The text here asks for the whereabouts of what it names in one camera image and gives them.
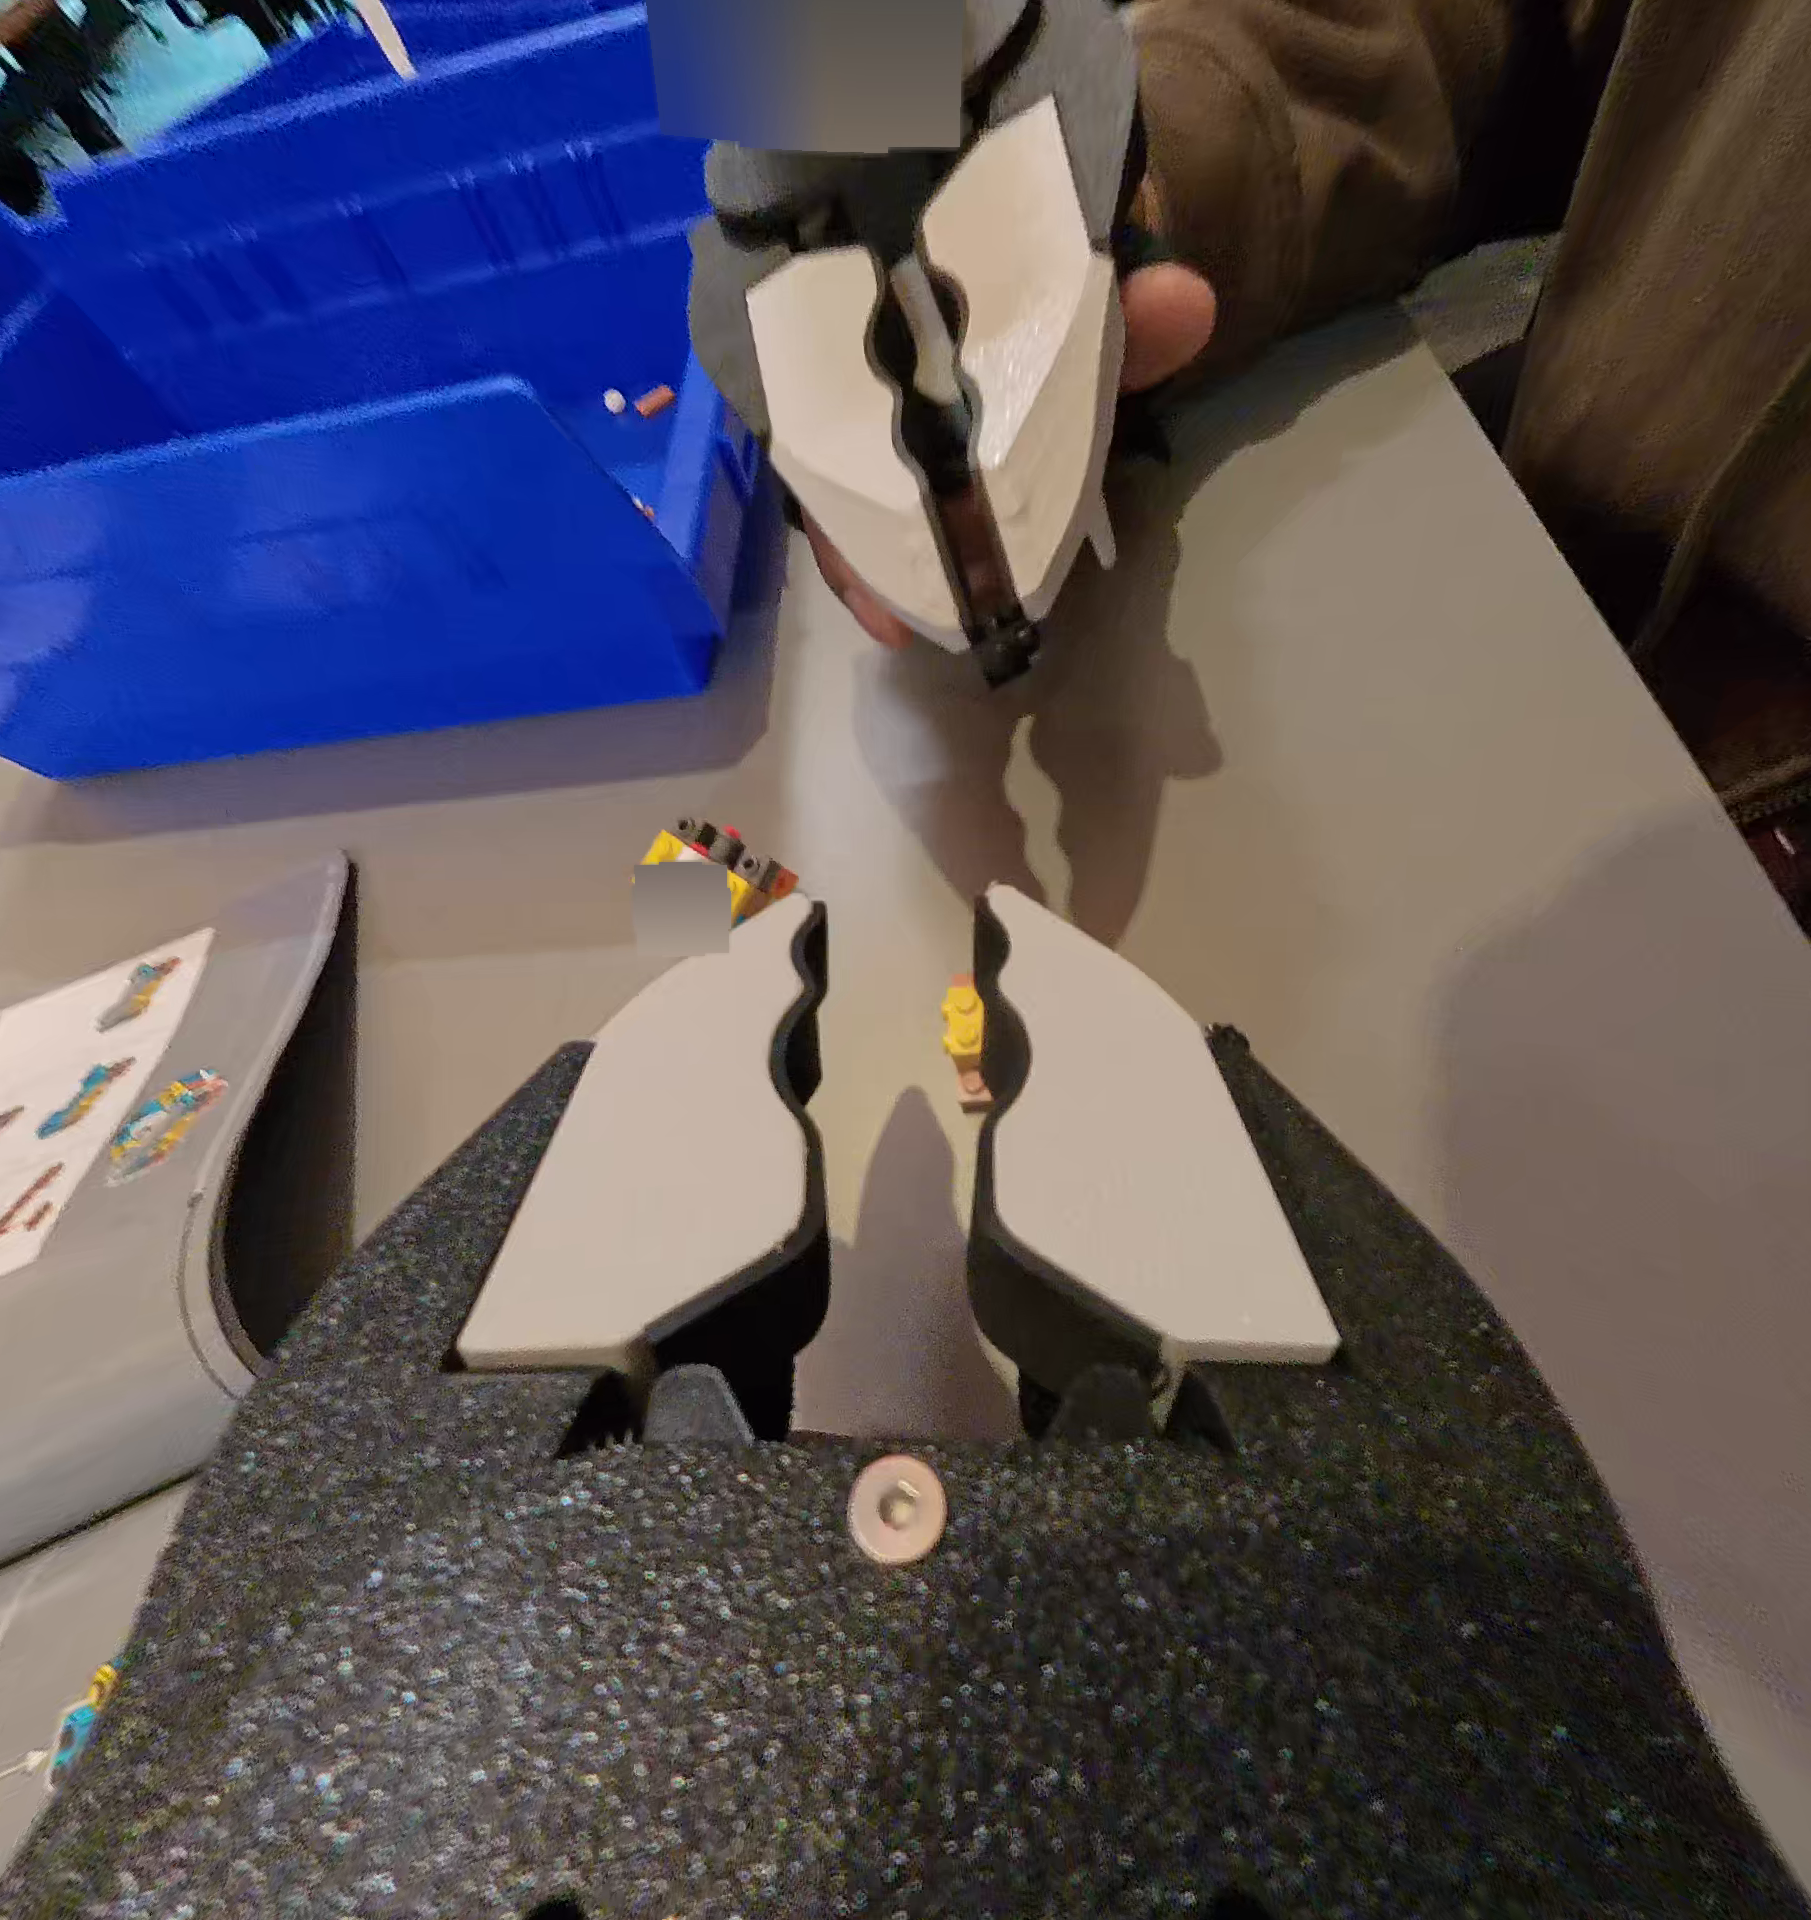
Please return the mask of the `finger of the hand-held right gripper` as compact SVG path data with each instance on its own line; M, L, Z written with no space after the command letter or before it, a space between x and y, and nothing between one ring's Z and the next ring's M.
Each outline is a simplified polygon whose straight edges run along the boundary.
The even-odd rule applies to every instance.
M1053 93L976 138L925 206L919 244L955 300L989 613L1044 626L1084 552L1116 560L1107 467L1127 353L1116 262L1092 231Z
M772 464L803 516L902 625L975 652L993 561L958 313L925 248L796 252L746 313Z

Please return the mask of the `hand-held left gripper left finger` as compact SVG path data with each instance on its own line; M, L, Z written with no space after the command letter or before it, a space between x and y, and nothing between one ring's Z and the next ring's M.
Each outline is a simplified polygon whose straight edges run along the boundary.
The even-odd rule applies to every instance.
M605 1020L459 1329L472 1372L788 1365L830 1289L827 913L790 896Z

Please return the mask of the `small turquoise yellow brick piece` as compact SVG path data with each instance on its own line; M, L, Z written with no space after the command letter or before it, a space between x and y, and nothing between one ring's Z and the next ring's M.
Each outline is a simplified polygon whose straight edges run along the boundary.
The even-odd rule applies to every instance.
M57 1793L74 1777L74 1769L93 1741L102 1715L120 1688L120 1678L124 1654L110 1661L99 1664L83 1693L61 1709L57 1732L48 1749L48 1793Z

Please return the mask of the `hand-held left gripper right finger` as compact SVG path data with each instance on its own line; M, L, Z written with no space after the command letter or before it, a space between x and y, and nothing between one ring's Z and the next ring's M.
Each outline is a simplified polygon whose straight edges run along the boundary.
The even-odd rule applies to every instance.
M1342 1334L1205 1028L1008 882L975 905L990 1106L968 1286L1019 1369L1316 1365Z

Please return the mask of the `person's right hand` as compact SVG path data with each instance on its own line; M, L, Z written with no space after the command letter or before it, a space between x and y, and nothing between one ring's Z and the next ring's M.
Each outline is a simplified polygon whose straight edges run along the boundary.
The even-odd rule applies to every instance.
M1219 318L1219 300L1207 281L1176 262L1155 262L1130 274L1120 284L1120 303L1127 356L1118 387L1125 397L1152 392L1187 369L1207 345ZM825 587L845 611L880 645L905 650L915 631L857 576L810 513L799 513L799 528Z

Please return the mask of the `person's brown jacket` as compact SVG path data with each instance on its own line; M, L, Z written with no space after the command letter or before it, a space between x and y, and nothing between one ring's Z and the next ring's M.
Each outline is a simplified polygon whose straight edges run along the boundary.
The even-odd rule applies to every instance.
M1811 2L1618 20L1507 453L1811 937Z

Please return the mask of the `yellow and brown brick assembly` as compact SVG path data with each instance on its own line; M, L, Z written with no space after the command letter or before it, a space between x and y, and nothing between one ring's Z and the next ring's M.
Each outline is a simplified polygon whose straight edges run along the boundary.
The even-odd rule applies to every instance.
M965 1112L984 1112L990 1090L984 1077L987 1009L970 973L955 973L941 996L941 1047L955 1073Z

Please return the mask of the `brick instruction booklet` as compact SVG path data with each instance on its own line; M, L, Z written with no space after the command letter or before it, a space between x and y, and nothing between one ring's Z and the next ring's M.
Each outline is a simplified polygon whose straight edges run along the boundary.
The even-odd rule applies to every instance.
M342 1260L346 853L0 1013L0 1570L192 1475Z

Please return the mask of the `person's right forearm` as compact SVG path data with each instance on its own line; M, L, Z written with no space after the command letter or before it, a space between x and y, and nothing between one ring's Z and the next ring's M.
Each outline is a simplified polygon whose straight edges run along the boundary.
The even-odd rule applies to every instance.
M1187 368L1560 228L1628 20L1610 2L1130 4L1140 265L1216 296Z

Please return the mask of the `grey desk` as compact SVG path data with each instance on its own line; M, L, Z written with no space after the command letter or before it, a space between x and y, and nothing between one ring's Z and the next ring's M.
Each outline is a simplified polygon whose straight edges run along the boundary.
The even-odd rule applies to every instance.
M1415 333L1172 421L1041 672L857 632L807 553L688 704L59 785L0 761L0 1009L358 870L357 1236L650 977L726 819L828 905L833 1305L796 1425L987 1439L937 1005L1012 879L1240 1028L1494 1299L1811 1893L1811 952Z

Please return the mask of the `multicoloured brick model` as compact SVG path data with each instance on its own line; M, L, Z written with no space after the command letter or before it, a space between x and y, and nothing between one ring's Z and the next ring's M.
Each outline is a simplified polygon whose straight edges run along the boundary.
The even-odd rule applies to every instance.
M738 828L699 816L683 816L671 827L660 828L638 866L678 863L702 863L723 870L732 926L758 918L777 901L790 897L799 885L796 873L763 851L753 851Z

